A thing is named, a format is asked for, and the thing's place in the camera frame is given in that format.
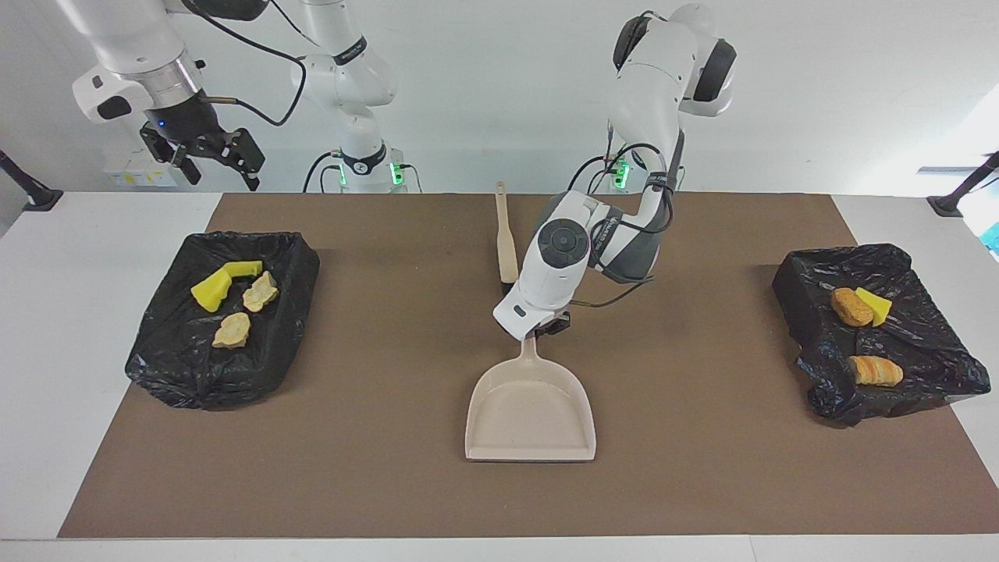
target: black trash bag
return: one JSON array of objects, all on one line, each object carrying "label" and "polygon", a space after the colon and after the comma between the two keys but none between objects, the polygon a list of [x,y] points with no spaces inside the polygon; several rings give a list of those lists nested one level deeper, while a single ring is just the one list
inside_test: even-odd
[{"label": "black trash bag", "polygon": [[[989,392],[989,375],[933,304],[912,259],[892,244],[791,252],[773,278],[773,292],[791,337],[801,346],[796,364],[813,386],[808,404],[823,418],[856,425]],[[832,309],[833,289],[863,287],[892,301],[884,324],[852,328]],[[857,385],[846,363],[875,355],[902,367],[892,388]]]},{"label": "black trash bag", "polygon": [[[243,308],[251,277],[233,279],[215,313],[191,287],[226,262],[263,260],[278,284],[277,299],[253,313]],[[143,315],[125,373],[175,408],[235,406],[259,400],[281,385],[305,333],[319,256],[300,233],[212,232],[188,236]],[[250,315],[247,345],[215,349],[222,319]]]}]

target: black cable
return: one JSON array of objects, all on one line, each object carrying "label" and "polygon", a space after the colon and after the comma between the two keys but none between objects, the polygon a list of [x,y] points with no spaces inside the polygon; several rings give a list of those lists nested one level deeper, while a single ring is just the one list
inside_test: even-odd
[{"label": "black cable", "polygon": [[306,174],[306,181],[302,184],[302,193],[307,193],[309,191],[309,180],[312,179],[313,172],[315,172],[316,168],[319,167],[320,162],[332,157],[332,152],[324,152],[319,158],[316,159],[315,162],[313,162],[313,165],[309,167],[309,173]]},{"label": "black cable", "polygon": [[618,150],[617,151],[617,157],[614,158],[614,162],[616,162],[621,156],[624,156],[625,154],[627,154],[628,151],[634,150],[636,148],[647,148],[647,149],[651,150],[652,152],[658,154],[659,156],[662,156],[662,151],[659,150],[658,147],[656,147],[655,145],[648,144],[647,142],[636,142],[634,144],[629,144],[629,145],[625,146],[624,148]]},{"label": "black cable", "polygon": [[[604,156],[604,158],[603,158],[603,161],[604,161],[604,163],[608,163],[608,162],[609,162],[609,165],[607,165],[607,166],[606,166],[605,168],[603,168],[603,175],[604,175],[604,176],[610,173],[610,170],[611,170],[611,169],[612,169],[612,168],[614,167],[614,165],[615,165],[615,164],[617,164],[617,161],[618,161],[618,160],[620,159],[620,157],[621,157],[621,156],[623,156],[623,154],[624,154],[623,152],[621,152],[621,153],[618,153],[618,154],[617,154],[617,155],[616,155],[616,156],[614,157],[614,159],[613,159],[613,160],[611,160],[611,159],[610,159],[610,144],[611,144],[611,141],[612,141],[612,139],[613,139],[613,129],[612,129],[612,128],[611,128],[611,129],[608,129],[608,130],[607,130],[607,133],[608,133],[608,136],[607,136],[607,152],[606,152],[606,155],[605,155],[605,156]],[[638,158],[637,158],[637,156],[638,156],[638,155],[637,155],[637,154],[632,154],[631,156],[633,156],[633,157],[635,158],[635,160],[638,160]],[[602,182],[602,181],[603,181],[603,178],[600,178],[600,179],[599,179],[599,181],[597,181],[597,182],[596,182],[596,187],[599,187],[599,185],[600,185],[600,182]],[[592,192],[591,192],[590,190],[588,190],[588,189],[587,189],[587,190],[586,190],[586,195],[592,195],[592,194],[593,194],[593,193],[595,193],[595,192],[596,192],[596,189],[595,189],[595,188],[593,189],[593,191],[592,191]]]},{"label": "black cable", "polygon": [[635,283],[634,285],[631,285],[631,287],[628,290],[624,291],[623,293],[617,295],[616,297],[614,297],[614,298],[612,298],[612,299],[610,299],[608,301],[604,301],[604,302],[601,302],[601,303],[593,304],[591,302],[577,301],[577,300],[570,300],[570,301],[568,301],[568,303],[571,304],[571,305],[575,305],[575,306],[584,306],[586,308],[603,308],[605,306],[610,306],[610,305],[614,304],[615,302],[617,302],[617,301],[621,300],[622,298],[624,298],[624,297],[630,295],[631,293],[633,293],[634,290],[637,289],[638,287],[641,287],[642,285],[644,285],[646,283],[650,283],[651,281],[652,281],[651,278],[648,278],[645,281],[639,281],[639,282]]},{"label": "black cable", "polygon": [[413,173],[417,175],[417,189],[420,190],[420,193],[423,193],[424,192],[424,186],[423,186],[423,184],[420,183],[420,170],[418,170],[417,167],[414,166],[413,164],[400,164],[399,165],[399,169],[400,170],[406,170],[408,168],[413,168]]},{"label": "black cable", "polygon": [[614,126],[610,124],[610,120],[607,120],[607,150],[603,153],[603,160],[610,159],[610,145],[614,142]]},{"label": "black cable", "polygon": [[594,156],[594,157],[590,158],[589,160],[586,160],[585,162],[583,162],[582,166],[579,166],[579,169],[576,170],[575,174],[572,175],[572,179],[569,180],[568,187],[565,188],[565,191],[572,191],[572,186],[575,185],[575,180],[577,180],[579,178],[579,174],[581,174],[582,171],[585,170],[587,167],[589,167],[589,165],[592,164],[593,162],[599,162],[602,159],[603,159],[602,156]]},{"label": "black cable", "polygon": [[340,166],[338,166],[337,164],[330,164],[329,166],[326,166],[325,168],[319,171],[319,190],[322,193],[326,193],[326,185],[323,184],[323,179],[326,177],[327,170],[337,170],[339,172]]},{"label": "black cable", "polygon": [[271,119],[267,115],[264,115],[264,113],[262,111],[260,111],[256,107],[250,105],[249,103],[247,103],[247,102],[245,102],[245,101],[243,101],[243,100],[241,100],[239,98],[205,97],[205,98],[203,98],[203,100],[206,101],[207,103],[221,103],[221,104],[229,104],[229,105],[238,105],[238,106],[240,106],[240,107],[242,107],[244,109],[249,109],[254,114],[256,114],[258,117],[260,117],[261,119],[263,119],[263,120],[267,121],[268,123],[274,125],[275,127],[280,127],[280,126],[284,125],[285,123],[287,123],[288,119],[291,118],[292,113],[295,112],[295,108],[298,107],[299,101],[302,99],[302,92],[305,90],[305,87],[306,87],[306,74],[307,74],[306,65],[302,64],[301,60],[299,60],[296,57],[293,57],[292,55],[289,55],[288,53],[284,53],[284,52],[279,51],[277,49],[272,49],[271,47],[267,47],[267,46],[261,45],[260,43],[254,41],[253,39],[249,39],[247,37],[244,37],[243,35],[240,35],[239,33],[233,31],[232,29],[229,29],[228,27],[222,25],[221,23],[219,23],[218,21],[216,21],[215,18],[213,18],[212,16],[210,16],[210,15],[206,14],[205,12],[201,11],[201,8],[199,8],[198,5],[195,3],[195,0],[182,0],[182,1],[184,2],[184,5],[189,10],[191,10],[191,13],[193,13],[194,15],[196,15],[196,16],[200,17],[201,19],[207,21],[212,26],[214,26],[217,29],[223,31],[227,35],[229,35],[231,37],[234,37],[234,38],[236,38],[236,39],[238,39],[238,40],[246,43],[247,45],[250,45],[251,47],[255,47],[257,49],[260,49],[261,51],[264,51],[265,53],[268,53],[268,54],[274,55],[276,57],[281,57],[283,59],[289,60],[289,61],[297,64],[299,66],[299,68],[302,70],[302,81],[299,83],[299,89],[298,89],[298,91],[295,92],[295,99],[292,100],[292,105],[288,106],[288,111],[285,113],[285,116],[282,117],[279,121],[275,121],[274,119]]},{"label": "black cable", "polygon": [[306,36],[306,34],[302,31],[302,28],[295,25],[295,22],[292,21],[292,18],[288,17],[288,14],[285,12],[285,9],[281,7],[281,4],[278,4],[278,0],[271,0],[271,3],[274,4],[274,7],[277,8],[279,12],[281,12],[281,17],[285,18],[285,21],[288,22],[288,25],[292,26],[292,29],[298,31],[299,35],[303,37]]},{"label": "black cable", "polygon": [[660,19],[662,21],[666,21],[666,22],[669,21],[666,18],[664,18],[664,17],[660,16],[659,14],[657,14],[655,12],[655,10],[645,10],[644,12],[642,12],[641,14],[638,15],[639,18],[643,18],[645,16],[655,16],[656,18],[658,18],[658,19]]},{"label": "black cable", "polygon": [[[595,232],[596,229],[599,228],[605,222],[607,222],[606,219],[600,219],[600,220],[596,221],[596,224],[594,224],[592,228],[589,229],[589,239],[590,240],[593,239],[593,232]],[[607,266],[604,265],[603,262],[600,261],[599,257],[596,258],[596,266],[599,267],[601,270],[607,268]],[[624,279],[624,281],[627,281],[628,283],[647,283],[647,282],[651,281],[653,279],[653,277],[651,277],[651,276],[649,276],[649,277],[643,277],[643,278],[623,277],[623,279]]]},{"label": "black cable", "polygon": [[[637,230],[638,232],[640,232],[642,234],[658,234],[660,232],[665,232],[666,229],[669,228],[669,226],[671,224],[673,224],[673,199],[672,199],[671,195],[666,195],[665,193],[663,193],[662,197],[663,197],[663,199],[666,202],[666,212],[667,212],[667,215],[666,215],[666,222],[661,227],[659,227],[659,228],[645,228],[643,226],[638,226],[636,224],[631,224],[631,223],[629,223],[627,221],[620,221],[617,224],[619,226],[626,226],[626,227],[630,228],[631,230]],[[603,222],[605,222],[605,221],[606,221],[606,219],[600,219],[600,220],[596,221],[596,224],[593,225],[593,229],[595,229],[596,227],[600,226],[600,224],[603,223]]]},{"label": "black cable", "polygon": [[596,191],[596,188],[600,186],[600,182],[596,181],[596,178],[600,178],[600,181],[603,181],[603,176],[605,175],[607,175],[606,170],[597,170],[597,172],[593,174],[593,177],[589,178],[589,185],[586,186],[586,195],[592,195],[593,192]]}]

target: brown mat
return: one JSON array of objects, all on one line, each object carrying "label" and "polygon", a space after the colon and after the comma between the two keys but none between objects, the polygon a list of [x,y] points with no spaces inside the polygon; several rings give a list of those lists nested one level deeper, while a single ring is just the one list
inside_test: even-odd
[{"label": "brown mat", "polygon": [[[521,254],[545,200],[509,199]],[[789,250],[854,242],[831,199],[684,193],[676,209],[655,283],[539,342],[589,394],[596,460],[474,464],[472,390],[518,349],[491,316],[493,196],[224,196],[210,229],[301,230],[321,250],[288,379],[227,412],[133,386],[60,536],[999,532],[950,408],[853,429],[806,409],[769,284]],[[619,290],[588,273],[577,298]]]}]

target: beige dustpan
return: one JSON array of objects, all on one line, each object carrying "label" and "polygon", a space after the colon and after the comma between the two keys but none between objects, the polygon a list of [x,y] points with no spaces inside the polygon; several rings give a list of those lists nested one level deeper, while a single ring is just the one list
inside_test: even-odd
[{"label": "beige dustpan", "polygon": [[533,337],[479,379],[465,426],[470,460],[585,462],[595,454],[586,391],[568,369],[537,356]]}]

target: croissant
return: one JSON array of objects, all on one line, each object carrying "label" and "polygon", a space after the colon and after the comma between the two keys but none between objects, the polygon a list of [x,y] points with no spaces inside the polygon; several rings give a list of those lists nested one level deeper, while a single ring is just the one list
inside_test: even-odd
[{"label": "croissant", "polygon": [[832,292],[832,309],[847,326],[859,328],[874,320],[874,309],[860,300],[853,289],[841,287]]},{"label": "croissant", "polygon": [[902,382],[902,368],[883,357],[854,355],[847,358],[857,384],[895,386]]}]

